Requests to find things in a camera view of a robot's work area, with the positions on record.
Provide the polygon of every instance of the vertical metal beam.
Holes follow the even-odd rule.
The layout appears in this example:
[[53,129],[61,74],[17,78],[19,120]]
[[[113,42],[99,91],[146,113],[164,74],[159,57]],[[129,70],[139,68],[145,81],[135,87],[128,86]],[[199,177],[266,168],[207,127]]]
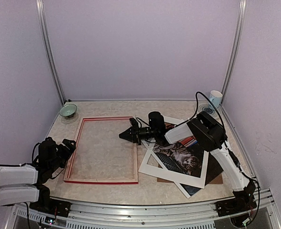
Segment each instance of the vertical metal beam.
[[45,14],[44,14],[43,0],[36,0],[36,2],[37,2],[37,11],[38,11],[38,16],[39,16],[39,23],[40,23],[40,28],[41,28],[42,37],[43,37],[43,43],[44,43],[46,55],[47,55],[47,58],[49,61],[51,75],[53,77],[61,105],[64,105],[65,96],[64,96],[61,84],[60,84],[60,80],[59,80],[55,62],[54,62],[54,57],[53,57],[51,47],[50,47],[49,34],[48,34],[47,24],[46,24],[46,19],[45,19]]
[[240,7],[239,7],[239,14],[238,14],[238,20],[237,20],[237,26],[236,26],[236,32],[235,32],[235,37],[234,37],[234,43],[232,46],[231,50],[231,57],[230,57],[230,62],[227,67],[226,71],[226,76],[225,76],[225,81],[222,87],[222,94],[223,94],[223,99],[222,102],[224,101],[224,98],[226,96],[230,81],[231,81],[231,75],[232,71],[235,65],[237,53],[238,53],[238,48],[239,48],[239,43],[241,39],[241,33],[242,33],[242,27],[243,27],[243,22],[244,22],[244,17],[245,17],[245,9],[246,9],[246,0],[240,0]]

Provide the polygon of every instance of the red and white frame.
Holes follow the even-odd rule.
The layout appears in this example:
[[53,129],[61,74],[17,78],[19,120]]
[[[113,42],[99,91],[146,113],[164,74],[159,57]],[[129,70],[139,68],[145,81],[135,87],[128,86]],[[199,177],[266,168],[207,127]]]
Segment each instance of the red and white frame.
[[132,147],[132,158],[133,158],[133,178],[120,178],[120,179],[100,179],[100,178],[92,178],[92,179],[76,179],[71,177],[72,168],[74,164],[74,160],[76,157],[76,154],[78,153],[78,143],[80,140],[82,128],[84,126],[85,122],[93,122],[93,121],[113,121],[113,120],[129,120],[130,118],[133,118],[133,116],[109,116],[109,117],[87,117],[87,118],[81,118],[76,136],[76,150],[71,156],[71,158],[68,160],[68,163],[66,165],[65,174],[63,181],[66,183],[75,183],[75,184],[99,184],[99,185],[132,185],[132,184],[138,184],[138,163],[137,163],[137,144],[133,144]]

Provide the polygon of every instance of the wall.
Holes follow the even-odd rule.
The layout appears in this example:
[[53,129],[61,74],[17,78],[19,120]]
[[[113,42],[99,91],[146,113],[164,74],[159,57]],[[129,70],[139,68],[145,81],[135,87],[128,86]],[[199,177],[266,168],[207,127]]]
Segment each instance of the wall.
[[281,214],[281,1],[248,1],[224,107]]
[[193,99],[221,90],[239,2],[44,1],[66,97]]
[[30,162],[59,107],[36,2],[0,0],[0,163]]

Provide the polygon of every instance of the marble surface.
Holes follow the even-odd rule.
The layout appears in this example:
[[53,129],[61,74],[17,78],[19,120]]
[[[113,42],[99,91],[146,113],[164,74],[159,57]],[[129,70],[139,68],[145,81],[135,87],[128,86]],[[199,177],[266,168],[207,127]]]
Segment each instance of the marble surface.
[[[106,101],[106,102],[74,102],[77,114],[71,120],[58,116],[50,130],[51,136],[58,144],[64,139],[74,139],[81,117],[136,115],[148,120],[148,113],[159,111],[164,116],[187,119],[194,113],[195,102],[190,101]],[[245,160],[234,137],[225,123],[227,136],[235,155],[239,158],[243,169],[249,174]],[[104,137],[104,132],[97,131],[95,137]],[[144,146],[138,146],[138,164],[146,153]],[[139,173],[137,185],[82,185],[63,182],[63,174],[45,185],[51,196],[96,203],[126,205],[156,205],[198,202],[232,196],[231,184],[224,174],[223,184],[208,184],[204,189],[186,198],[173,183],[157,182],[156,177]]]

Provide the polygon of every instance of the cup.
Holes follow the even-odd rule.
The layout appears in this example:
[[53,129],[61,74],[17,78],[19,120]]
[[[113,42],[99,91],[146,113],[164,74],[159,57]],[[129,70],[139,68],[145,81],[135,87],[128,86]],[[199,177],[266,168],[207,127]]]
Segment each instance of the cup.
[[[218,92],[218,91],[211,91],[211,94],[209,96],[209,100],[212,102],[212,104],[218,108],[220,106],[220,103],[221,103],[221,100],[222,100],[222,93],[221,92]],[[212,105],[209,103],[209,108],[210,109],[214,109],[212,107]]]

